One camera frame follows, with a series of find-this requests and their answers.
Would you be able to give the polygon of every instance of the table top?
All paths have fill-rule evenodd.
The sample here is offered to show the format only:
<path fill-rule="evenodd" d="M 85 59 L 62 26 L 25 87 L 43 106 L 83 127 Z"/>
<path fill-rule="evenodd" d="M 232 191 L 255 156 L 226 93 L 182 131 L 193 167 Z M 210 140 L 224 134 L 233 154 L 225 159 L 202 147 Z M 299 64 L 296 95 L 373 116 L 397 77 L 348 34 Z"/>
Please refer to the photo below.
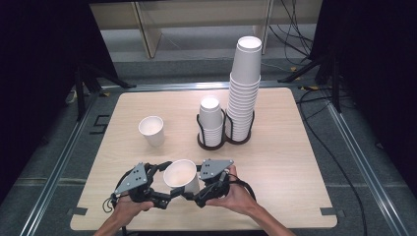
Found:
<path fill-rule="evenodd" d="M 306 130 L 288 88 L 260 88 L 251 139 L 235 146 L 226 143 L 217 150 L 204 150 L 197 143 L 196 116 L 201 98 L 216 95 L 227 108 L 228 89 L 129 92 L 120 95 L 101 142 L 78 207 L 86 215 L 73 215 L 74 230 L 96 230 L 110 213 L 103 202 L 113 193 L 121 176 L 139 162 L 160 164 L 190 159 L 233 159 L 239 177 L 253 188 L 258 202 L 289 228 L 331 228 L 335 215 L 322 215 L 332 207 Z M 147 116 L 164 121 L 165 143 L 151 147 L 139 133 Z M 154 175 L 152 187 L 162 193 L 170 189 Z M 127 226 L 129 230 L 252 230 L 259 226 L 248 216 L 215 206 L 199 208 L 179 197 L 167 209 L 142 212 Z"/>

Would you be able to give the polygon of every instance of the black wire cup holder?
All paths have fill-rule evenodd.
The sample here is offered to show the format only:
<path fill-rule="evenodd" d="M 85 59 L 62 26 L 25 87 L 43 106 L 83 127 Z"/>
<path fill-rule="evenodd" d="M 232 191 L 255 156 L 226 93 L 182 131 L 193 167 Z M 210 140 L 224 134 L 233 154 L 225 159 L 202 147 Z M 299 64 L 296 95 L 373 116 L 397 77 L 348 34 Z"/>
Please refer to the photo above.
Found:
<path fill-rule="evenodd" d="M 201 142 L 200 133 L 197 134 L 197 143 L 199 144 L 200 148 L 205 149 L 205 150 L 216 150 L 216 149 L 219 149 L 219 148 L 223 147 L 224 143 L 226 143 L 226 142 L 228 142 L 232 145 L 243 145 L 251 139 L 252 126 L 253 126 L 254 120 L 255 120 L 255 110 L 253 111 L 252 121 L 251 121 L 251 125 L 249 127 L 248 136 L 243 141 L 234 141 L 233 140 L 233 120 L 227 114 L 227 111 L 224 112 L 223 109 L 221 109 L 221 113 L 223 113 L 223 124 L 222 124 L 223 127 L 221 129 L 221 141 L 220 141 L 220 144 L 218 146 L 215 146 L 215 147 L 210 147 L 210 146 L 206 145 L 205 130 L 203 128 L 202 123 L 200 123 L 200 115 L 197 114 L 197 124 L 199 124 L 199 126 L 200 126 L 200 130 L 202 132 L 202 138 L 203 138 L 203 142 Z M 225 132 L 226 131 L 226 119 L 228 119 L 228 121 L 230 122 L 230 126 L 231 126 L 230 127 L 230 136 L 231 137 L 227 137 L 226 132 Z"/>

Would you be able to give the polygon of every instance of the cable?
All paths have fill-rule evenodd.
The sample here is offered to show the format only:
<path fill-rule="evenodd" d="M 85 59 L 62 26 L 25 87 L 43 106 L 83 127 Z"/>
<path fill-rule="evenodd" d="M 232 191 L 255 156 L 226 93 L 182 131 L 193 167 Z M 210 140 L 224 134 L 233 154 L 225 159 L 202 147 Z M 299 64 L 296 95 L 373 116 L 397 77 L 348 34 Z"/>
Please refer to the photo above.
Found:
<path fill-rule="evenodd" d="M 368 235 L 368 230 L 367 230 L 367 223 L 366 223 L 366 217 L 365 217 L 365 211 L 364 211 L 364 207 L 362 204 L 362 201 L 358 195 L 358 192 L 356 191 L 355 187 L 353 186 L 352 182 L 350 181 L 350 179 L 348 178 L 346 172 L 344 171 L 344 169 L 342 168 L 342 166 L 340 165 L 340 163 L 337 161 L 336 157 L 334 156 L 334 154 L 329 150 L 329 148 L 325 145 L 325 143 L 319 138 L 319 136 L 314 132 L 313 128 L 310 126 L 308 120 L 306 119 L 306 115 L 303 111 L 302 108 L 302 103 L 303 103 L 303 99 L 305 96 L 307 96 L 307 94 L 309 94 L 312 91 L 317 91 L 317 90 L 309 90 L 306 93 L 304 93 L 301 98 L 300 98 L 300 113 L 303 116 L 305 123 L 307 125 L 307 127 L 310 129 L 310 131 L 312 132 L 313 136 L 319 141 L 319 143 L 323 146 L 323 148 L 325 148 L 325 150 L 328 152 L 328 154 L 331 156 L 331 158 L 333 159 L 333 161 L 336 163 L 337 167 L 339 168 L 340 172 L 343 174 L 343 177 L 346 179 L 347 183 L 349 184 L 350 188 L 352 189 L 356 200 L 358 201 L 358 205 L 359 208 L 361 209 L 361 216 L 362 216 L 362 223 L 363 223 L 363 227 L 364 227 L 364 235 Z"/>
<path fill-rule="evenodd" d="M 275 36 L 282 42 L 282 43 L 284 43 L 284 54 L 285 54 L 285 58 L 287 59 L 287 61 L 289 61 L 290 63 L 292 63 L 292 64 L 294 64 L 294 65 L 299 65 L 299 66 L 305 66 L 305 65 L 303 65 L 303 64 L 300 64 L 300 63 L 296 63 L 296 62 L 293 62 L 293 61 L 291 61 L 289 58 L 288 58 L 288 56 L 287 56 L 287 49 L 286 49 L 286 46 L 288 45 L 288 46 L 290 46 L 291 48 L 293 48 L 293 49 L 295 49 L 296 51 L 298 51 L 298 52 L 300 52 L 300 53 L 302 53 L 303 55 L 305 55 L 306 56 L 306 58 L 309 56 L 309 54 L 310 54 L 310 52 L 309 51 L 311 51 L 311 46 L 306 42 L 306 40 L 309 40 L 309 41 L 312 41 L 311 39 L 308 39 L 308 38 L 306 38 L 305 36 L 303 36 L 302 35 L 302 33 L 299 31 L 299 29 L 298 29 L 298 23 L 297 23 L 297 15 L 296 15 L 296 12 L 295 12 L 295 5 L 296 5 L 296 1 L 295 0 L 293 0 L 292 1 L 292 15 L 290 14 L 290 12 L 289 12 L 289 10 L 288 10 L 288 8 L 286 7 L 286 5 L 285 5 L 285 3 L 283 2 L 283 0 L 281 0 L 281 3 L 282 3 L 282 6 L 284 7 L 284 9 L 285 9 L 285 11 L 286 11 L 286 13 L 287 13 L 287 15 L 288 15 L 288 18 L 289 18 L 289 20 L 290 20 L 290 26 L 289 26 L 289 28 L 288 28 L 288 32 L 285 32 L 284 30 L 282 30 L 279 26 L 278 26 L 278 28 L 282 31 L 282 32 L 284 32 L 284 33 L 286 33 L 286 38 L 285 38 L 285 40 L 283 40 L 282 38 L 280 38 L 274 31 L 273 31 L 273 29 L 269 26 L 269 28 L 271 29 L 271 31 L 273 32 L 273 34 L 275 34 Z M 297 35 L 294 35 L 294 34 L 291 34 L 290 32 L 291 32 L 291 29 L 294 29 L 297 33 L 298 33 L 298 36 Z M 294 46 L 292 46 L 292 45 L 290 45 L 287 41 L 288 41 L 288 37 L 289 36 L 294 36 L 294 37 L 297 37 L 297 38 L 299 38 L 300 39 L 300 42 L 301 42 L 301 44 L 303 45 L 303 48 L 304 48 L 304 50 L 305 50 L 305 52 L 302 52 L 301 50 L 299 50 L 298 48 L 296 48 L 296 47 L 294 47 Z"/>

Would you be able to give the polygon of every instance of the black strap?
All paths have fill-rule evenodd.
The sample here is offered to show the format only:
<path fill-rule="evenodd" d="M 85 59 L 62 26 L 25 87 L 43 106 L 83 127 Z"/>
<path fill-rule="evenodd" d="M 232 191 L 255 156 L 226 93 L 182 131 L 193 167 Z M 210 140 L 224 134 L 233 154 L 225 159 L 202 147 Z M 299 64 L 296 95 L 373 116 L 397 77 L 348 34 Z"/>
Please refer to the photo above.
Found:
<path fill-rule="evenodd" d="M 243 180 L 240 180 L 240 179 L 237 179 L 237 180 L 233 180 L 233 181 L 228 181 L 228 182 L 226 182 L 226 183 L 228 183 L 228 184 L 238 184 L 238 185 L 241 185 L 241 186 L 243 186 L 248 192 L 249 192 L 249 194 L 252 196 L 252 198 L 256 201 L 257 200 L 257 198 L 255 197 L 255 192 L 254 192 L 254 190 L 251 188 L 251 186 L 248 184 L 248 183 L 246 183 L 245 181 L 243 181 Z"/>

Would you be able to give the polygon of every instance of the paper cup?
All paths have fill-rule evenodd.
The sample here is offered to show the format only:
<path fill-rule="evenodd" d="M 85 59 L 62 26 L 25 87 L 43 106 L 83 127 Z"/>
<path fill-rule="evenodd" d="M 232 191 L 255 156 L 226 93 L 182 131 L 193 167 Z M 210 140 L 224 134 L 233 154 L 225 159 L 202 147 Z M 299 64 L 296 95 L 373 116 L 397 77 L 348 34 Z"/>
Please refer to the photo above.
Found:
<path fill-rule="evenodd" d="M 255 84 L 261 75 L 262 42 L 244 36 L 237 43 L 231 75 L 241 85 Z"/>
<path fill-rule="evenodd" d="M 206 96 L 200 105 L 200 123 L 204 129 L 213 130 L 223 123 L 220 101 L 214 96 Z"/>
<path fill-rule="evenodd" d="M 172 189 L 185 186 L 184 193 L 196 195 L 200 191 L 196 164 L 188 159 L 172 162 L 163 172 L 163 181 Z"/>
<path fill-rule="evenodd" d="M 139 132 L 152 147 L 159 147 L 165 141 L 163 121 L 158 116 L 149 116 L 139 123 Z"/>

